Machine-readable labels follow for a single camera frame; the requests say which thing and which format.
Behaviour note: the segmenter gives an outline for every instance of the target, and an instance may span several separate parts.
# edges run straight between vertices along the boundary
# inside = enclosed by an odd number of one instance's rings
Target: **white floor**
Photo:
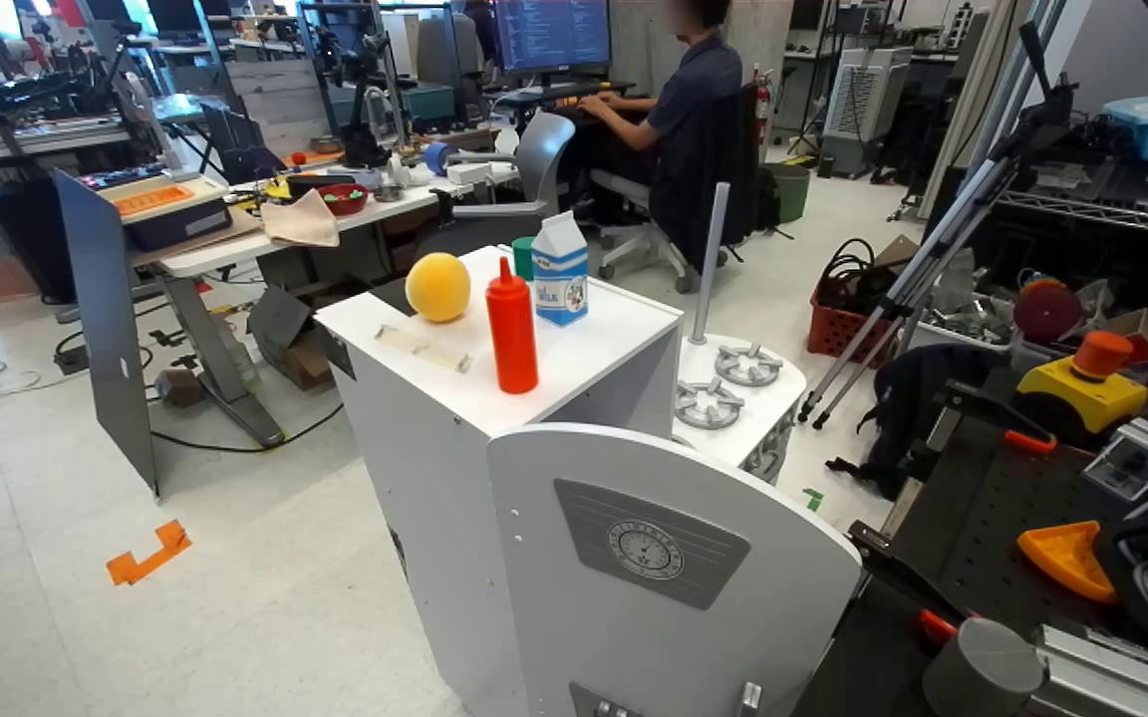
[[[876,248],[899,187],[817,181],[787,238],[750,238],[722,270],[708,328],[787,355],[809,378],[809,291],[828,252],[866,236]],[[624,286],[689,307],[662,270]],[[365,465],[345,418],[261,453],[191,453],[161,445],[165,489],[149,498],[90,418],[87,374],[59,378],[67,328],[35,304],[0,307],[0,717],[2,713],[362,713],[456,717],[436,680],[409,595],[393,567]],[[333,396],[300,396],[261,374],[282,428],[308,428]],[[860,381],[824,434],[791,430],[781,493],[835,528],[882,523],[888,501],[824,474],[824,458],[860,458],[852,418]],[[237,442],[197,410],[173,434]],[[180,519],[191,550],[138,587],[110,587],[107,556],[153,550],[153,526]]]

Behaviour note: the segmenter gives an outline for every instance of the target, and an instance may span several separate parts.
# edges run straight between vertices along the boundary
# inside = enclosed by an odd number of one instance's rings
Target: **table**
[[[1050,587],[1016,552],[1016,535],[1076,519],[1118,519],[1125,507],[1084,481],[1086,453],[1016,453],[997,428],[959,418],[927,485],[892,535],[892,552],[932,576],[957,604],[1030,636],[1050,613],[1104,625],[1104,611]],[[874,576],[852,598],[828,656],[809,680],[797,713],[927,713],[919,672],[932,645],[917,636],[919,602]]]
[[[533,421],[673,430],[682,311],[588,280],[588,315],[537,320],[537,390],[492,388],[482,291],[496,248],[467,254],[471,311],[451,328],[357,296],[316,320],[345,345],[345,418],[407,563],[446,687],[471,713],[527,717],[515,604],[488,489],[488,440]]]
[[[135,333],[135,304],[131,304],[131,270],[153,270],[181,332],[191,333],[204,381],[213,408],[237,421],[258,445],[278,445],[282,430],[250,396],[237,357],[229,355],[229,332],[204,307],[196,296],[196,280],[204,270],[237,263],[237,258],[269,258],[288,254],[289,242],[278,242],[258,232],[258,223],[233,214],[229,232],[213,232],[191,242],[173,242],[165,252],[135,254],[123,238],[123,223],[110,203],[102,203],[84,185],[54,174],[59,209],[67,226],[67,254],[78,296],[78,320],[87,333],[90,363],[90,396],[96,418],[138,470],[138,478],[159,493],[159,462],[147,428],[144,374],[138,367],[138,333]],[[337,232],[379,226],[387,218],[425,210],[436,198],[417,187],[393,203],[370,203],[357,214],[337,218]]]

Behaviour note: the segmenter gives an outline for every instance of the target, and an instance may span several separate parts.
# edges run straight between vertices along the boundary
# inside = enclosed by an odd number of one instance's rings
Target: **dark shirt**
[[[739,58],[722,35],[706,35],[682,54],[682,66],[662,82],[662,97],[650,112],[656,143],[664,143],[694,109],[734,97],[739,89]]]

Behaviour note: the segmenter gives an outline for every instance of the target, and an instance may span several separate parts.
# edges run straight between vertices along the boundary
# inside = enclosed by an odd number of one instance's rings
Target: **ketchup bottle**
[[[496,369],[503,396],[533,390],[537,355],[533,355],[530,286],[510,274],[506,254],[496,254],[496,280],[486,291],[486,307],[488,307],[492,369]]]

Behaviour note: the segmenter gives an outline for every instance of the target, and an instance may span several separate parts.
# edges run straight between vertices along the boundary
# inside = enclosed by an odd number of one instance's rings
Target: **floor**
[[[811,280],[848,236],[876,248],[917,236],[886,223],[896,198],[899,187],[817,181],[791,238],[750,238],[746,263],[722,270],[708,328],[819,378],[828,357],[803,355]],[[689,307],[662,270],[621,284]],[[460,713],[434,672],[345,418],[261,458],[161,445],[165,489],[149,498],[96,428],[87,374],[54,374],[51,345],[67,332],[39,304],[0,307],[0,717]],[[282,428],[333,408],[329,390],[300,396],[269,369],[258,390]],[[819,465],[866,453],[852,434],[866,408],[860,381],[828,430],[791,430],[778,481],[802,507],[817,489],[817,513],[835,528],[888,509]],[[153,421],[237,442],[213,410]],[[191,550],[138,587],[110,587],[107,556],[149,552],[171,519]]]

